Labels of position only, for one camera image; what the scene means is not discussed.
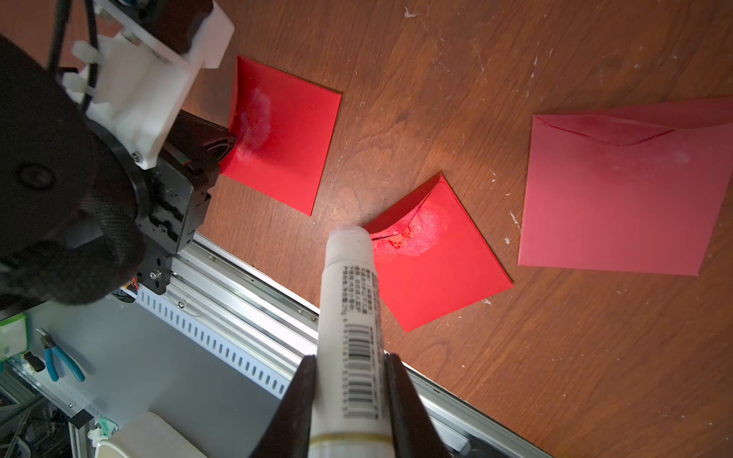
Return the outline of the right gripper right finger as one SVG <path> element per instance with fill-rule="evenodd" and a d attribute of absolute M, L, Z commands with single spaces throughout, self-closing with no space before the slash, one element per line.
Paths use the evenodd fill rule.
<path fill-rule="evenodd" d="M 450 457 L 398 355 L 385 355 L 385 376 L 395 456 Z"/>

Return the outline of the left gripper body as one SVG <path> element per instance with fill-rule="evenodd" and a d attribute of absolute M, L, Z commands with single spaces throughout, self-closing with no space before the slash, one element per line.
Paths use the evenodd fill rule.
<path fill-rule="evenodd" d="M 212 200 L 210 190 L 236 140 L 225 127 L 181 111 L 157 165 L 143 173 L 150 205 L 137 219 L 146 242 L 146 258 L 137 278 L 158 295 L 170 282 L 173 257 L 203 225 Z"/>

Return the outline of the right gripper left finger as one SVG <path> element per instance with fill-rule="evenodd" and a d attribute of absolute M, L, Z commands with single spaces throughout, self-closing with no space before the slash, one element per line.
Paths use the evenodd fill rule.
<path fill-rule="evenodd" d="M 316 372 L 316 357 L 305 356 L 250 458 L 308 456 Z"/>

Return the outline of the white glue stick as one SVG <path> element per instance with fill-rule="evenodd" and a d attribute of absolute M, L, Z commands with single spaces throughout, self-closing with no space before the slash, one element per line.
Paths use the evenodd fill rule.
<path fill-rule="evenodd" d="M 391 457 L 379 281 L 370 234 L 334 230 L 319 303 L 311 457 Z"/>

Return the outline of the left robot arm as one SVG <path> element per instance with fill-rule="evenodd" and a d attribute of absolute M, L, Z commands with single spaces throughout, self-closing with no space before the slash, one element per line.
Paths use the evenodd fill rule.
<path fill-rule="evenodd" d="M 82 116 L 30 55 L 1 42 L 1 315 L 93 303 L 131 281 L 163 294 L 203 224 L 236 137 L 180 112 L 155 167 Z"/>

